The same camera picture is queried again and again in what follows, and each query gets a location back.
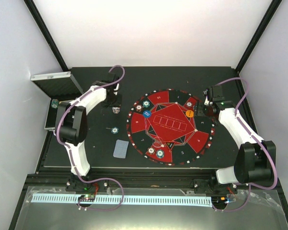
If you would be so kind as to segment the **yellow big blind button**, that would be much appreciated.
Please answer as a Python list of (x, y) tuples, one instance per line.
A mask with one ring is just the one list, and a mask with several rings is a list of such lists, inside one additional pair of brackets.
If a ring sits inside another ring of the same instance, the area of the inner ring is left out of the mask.
[(187, 110), (187, 111), (185, 112), (185, 114), (186, 114), (186, 116), (187, 116), (188, 118), (194, 117), (194, 111), (193, 111), (193, 110)]

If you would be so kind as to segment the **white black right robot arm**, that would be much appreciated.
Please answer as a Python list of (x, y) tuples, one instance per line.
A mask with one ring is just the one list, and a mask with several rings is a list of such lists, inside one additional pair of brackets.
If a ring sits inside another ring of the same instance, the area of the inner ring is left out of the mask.
[(248, 184), (264, 190), (276, 187), (276, 145), (265, 141), (247, 124), (232, 101), (197, 103), (197, 116), (215, 118), (226, 128), (239, 151), (234, 164), (216, 171), (209, 180), (209, 189), (220, 193), (226, 184)]

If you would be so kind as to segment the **white blue chip stack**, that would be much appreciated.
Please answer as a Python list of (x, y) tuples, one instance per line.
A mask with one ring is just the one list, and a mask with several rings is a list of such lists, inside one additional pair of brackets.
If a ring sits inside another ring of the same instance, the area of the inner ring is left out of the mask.
[(120, 113), (120, 107), (113, 107), (113, 108), (112, 108), (112, 112), (113, 112), (114, 114), (119, 114), (119, 113)]

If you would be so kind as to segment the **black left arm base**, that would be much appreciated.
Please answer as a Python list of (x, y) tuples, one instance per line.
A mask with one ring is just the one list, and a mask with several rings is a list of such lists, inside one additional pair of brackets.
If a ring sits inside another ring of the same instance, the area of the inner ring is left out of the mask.
[(95, 192), (98, 189), (98, 184), (96, 183), (83, 183), (78, 177), (71, 176), (68, 178), (66, 183), (67, 192)]

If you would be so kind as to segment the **green blue chip stack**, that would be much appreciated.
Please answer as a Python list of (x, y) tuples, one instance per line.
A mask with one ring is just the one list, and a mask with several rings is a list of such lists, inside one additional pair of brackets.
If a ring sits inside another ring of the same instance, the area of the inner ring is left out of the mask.
[(112, 132), (113, 134), (117, 134), (117, 133), (119, 132), (119, 129), (118, 129), (117, 127), (113, 127), (113, 128), (111, 129), (111, 132)]

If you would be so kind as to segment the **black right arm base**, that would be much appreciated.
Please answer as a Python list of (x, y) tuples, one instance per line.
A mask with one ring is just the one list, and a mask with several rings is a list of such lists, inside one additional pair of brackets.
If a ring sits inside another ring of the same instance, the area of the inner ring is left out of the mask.
[(193, 179), (193, 188), (195, 192), (219, 194), (221, 190), (218, 187), (217, 179), (214, 176), (209, 178)]

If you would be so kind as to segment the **blue small blind button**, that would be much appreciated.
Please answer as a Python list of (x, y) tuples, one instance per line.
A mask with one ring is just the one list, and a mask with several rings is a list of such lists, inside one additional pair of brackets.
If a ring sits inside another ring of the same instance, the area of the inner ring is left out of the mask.
[(143, 116), (144, 116), (145, 118), (149, 118), (149, 117), (151, 116), (151, 112), (150, 112), (149, 110), (145, 110), (145, 111), (143, 112)]

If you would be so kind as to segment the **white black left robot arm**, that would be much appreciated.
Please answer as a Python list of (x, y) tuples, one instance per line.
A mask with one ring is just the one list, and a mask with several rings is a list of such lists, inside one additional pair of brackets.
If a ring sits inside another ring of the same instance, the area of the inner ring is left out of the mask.
[(55, 134), (69, 155), (71, 172), (79, 175), (76, 185), (82, 191), (89, 191), (94, 184), (93, 178), (87, 175), (91, 168), (85, 152), (87, 115), (99, 104), (105, 108), (120, 108), (122, 95), (119, 89), (119, 83), (96, 81), (80, 97), (58, 105)]

